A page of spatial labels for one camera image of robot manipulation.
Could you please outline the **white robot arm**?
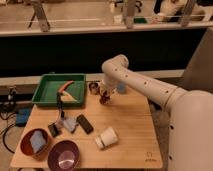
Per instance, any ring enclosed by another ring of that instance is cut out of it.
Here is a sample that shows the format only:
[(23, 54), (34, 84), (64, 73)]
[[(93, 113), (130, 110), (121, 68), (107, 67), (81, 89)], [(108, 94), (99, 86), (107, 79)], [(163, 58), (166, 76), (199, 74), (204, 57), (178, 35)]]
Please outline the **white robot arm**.
[(145, 95), (170, 114), (168, 171), (213, 171), (213, 94), (185, 90), (128, 69), (125, 55), (102, 64), (100, 94), (107, 99), (118, 83)]

